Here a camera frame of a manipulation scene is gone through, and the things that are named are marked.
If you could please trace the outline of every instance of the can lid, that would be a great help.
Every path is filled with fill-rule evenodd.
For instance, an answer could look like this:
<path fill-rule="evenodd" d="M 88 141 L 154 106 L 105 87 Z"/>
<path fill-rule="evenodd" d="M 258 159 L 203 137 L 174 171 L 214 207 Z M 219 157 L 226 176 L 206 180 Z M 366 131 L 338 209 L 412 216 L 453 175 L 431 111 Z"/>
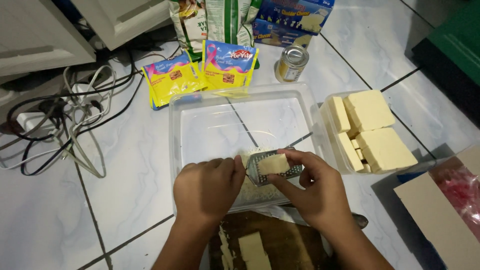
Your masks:
<path fill-rule="evenodd" d="M 303 67 L 307 64 L 309 55 L 307 50 L 299 45 L 285 47 L 282 52 L 282 59 L 285 64 L 291 67 Z"/>

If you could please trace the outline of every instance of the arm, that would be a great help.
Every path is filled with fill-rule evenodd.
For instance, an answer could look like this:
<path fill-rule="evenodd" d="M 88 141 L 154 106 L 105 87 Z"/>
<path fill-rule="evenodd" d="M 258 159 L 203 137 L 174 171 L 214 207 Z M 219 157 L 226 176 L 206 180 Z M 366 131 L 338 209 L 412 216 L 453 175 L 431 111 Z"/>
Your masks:
<path fill-rule="evenodd" d="M 186 165 L 173 185 L 177 217 L 152 270 L 198 269 L 244 179 L 240 156 Z"/>
<path fill-rule="evenodd" d="M 392 266 L 355 223 L 340 173 L 313 153 L 279 149 L 291 165 L 303 165 L 299 189 L 285 178 L 271 174 L 268 181 L 291 202 L 303 219 L 332 245 L 346 269 L 385 269 Z"/>

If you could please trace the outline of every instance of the white cabinet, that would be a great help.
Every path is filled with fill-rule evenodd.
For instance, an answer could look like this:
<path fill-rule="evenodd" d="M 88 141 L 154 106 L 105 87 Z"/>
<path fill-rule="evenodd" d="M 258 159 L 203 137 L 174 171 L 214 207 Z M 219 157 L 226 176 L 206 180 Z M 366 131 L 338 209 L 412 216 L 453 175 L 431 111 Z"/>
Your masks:
<path fill-rule="evenodd" d="M 110 50 L 170 18 L 167 0 L 71 1 Z"/>
<path fill-rule="evenodd" d="M 2 0 L 0 25 L 0 76 L 96 59 L 93 48 L 50 0 Z"/>

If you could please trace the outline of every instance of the hand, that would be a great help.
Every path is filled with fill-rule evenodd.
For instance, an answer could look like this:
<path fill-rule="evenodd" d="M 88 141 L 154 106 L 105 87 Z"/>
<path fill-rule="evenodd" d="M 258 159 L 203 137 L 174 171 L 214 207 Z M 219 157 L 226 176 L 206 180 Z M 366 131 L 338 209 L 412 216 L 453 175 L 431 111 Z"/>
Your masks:
<path fill-rule="evenodd" d="M 291 202 L 303 219 L 320 232 L 354 222 L 340 173 L 311 152 L 279 149 L 290 165 L 303 165 L 299 183 L 302 190 L 284 177 L 268 175 L 268 181 Z"/>
<path fill-rule="evenodd" d="M 187 164 L 173 185 L 176 221 L 216 226 L 237 198 L 245 173 L 240 155 Z"/>

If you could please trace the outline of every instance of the yellow packet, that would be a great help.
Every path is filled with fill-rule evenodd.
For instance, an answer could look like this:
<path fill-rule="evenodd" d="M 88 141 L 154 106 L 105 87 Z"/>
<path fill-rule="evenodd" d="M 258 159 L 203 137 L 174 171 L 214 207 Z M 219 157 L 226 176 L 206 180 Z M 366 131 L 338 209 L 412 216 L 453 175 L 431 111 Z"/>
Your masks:
<path fill-rule="evenodd" d="M 142 67 L 150 92 L 150 107 L 159 110 L 176 94 L 191 93 L 207 87 L 203 74 L 187 51 Z"/>
<path fill-rule="evenodd" d="M 209 90 L 250 84 L 258 49 L 211 40 L 203 43 L 202 72 Z"/>

